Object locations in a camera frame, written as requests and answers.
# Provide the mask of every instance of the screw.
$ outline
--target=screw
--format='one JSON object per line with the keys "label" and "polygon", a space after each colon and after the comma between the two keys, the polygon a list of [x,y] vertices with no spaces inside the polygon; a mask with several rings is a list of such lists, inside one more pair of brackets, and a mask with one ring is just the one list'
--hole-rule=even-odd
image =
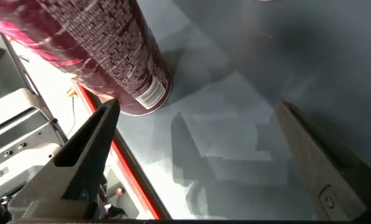
{"label": "screw", "polygon": [[325,201],[327,202],[327,205],[329,208],[334,208],[335,207],[335,202],[333,201],[333,199],[329,196],[327,196],[325,198]]}
{"label": "screw", "polygon": [[0,170],[0,177],[2,177],[3,175],[4,175],[4,171]]}

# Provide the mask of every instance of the metal table surface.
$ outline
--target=metal table surface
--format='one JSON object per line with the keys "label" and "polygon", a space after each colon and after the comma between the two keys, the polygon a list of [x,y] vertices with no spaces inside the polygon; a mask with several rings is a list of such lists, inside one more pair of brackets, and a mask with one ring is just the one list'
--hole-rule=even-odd
{"label": "metal table surface", "polygon": [[314,218],[280,99],[371,166],[371,0],[139,5],[174,88],[118,127],[173,218]]}

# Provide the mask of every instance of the red trim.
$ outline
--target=red trim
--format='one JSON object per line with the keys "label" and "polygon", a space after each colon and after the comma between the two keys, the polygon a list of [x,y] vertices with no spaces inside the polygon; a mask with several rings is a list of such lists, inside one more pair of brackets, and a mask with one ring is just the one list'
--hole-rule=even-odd
{"label": "red trim", "polygon": [[[78,84],[76,85],[78,86],[78,89],[81,91],[80,94],[83,95],[86,103],[89,105],[90,109],[94,113],[94,111],[97,110],[97,107],[94,104],[93,100],[91,99],[90,95],[88,94],[87,90],[81,85]],[[118,146],[118,143],[116,143],[115,140],[112,141],[111,147],[113,148],[115,154],[118,156],[117,160],[118,167],[122,171],[126,180],[129,182],[129,185],[132,188],[132,190],[137,195],[139,201],[141,202],[141,205],[144,207],[145,210],[149,211],[152,214],[153,218],[162,219],[162,216],[159,214],[158,209],[155,208],[154,204],[151,202],[150,198],[141,187],[141,184],[135,178],[133,171],[131,170],[126,159],[123,157],[121,150]]]}

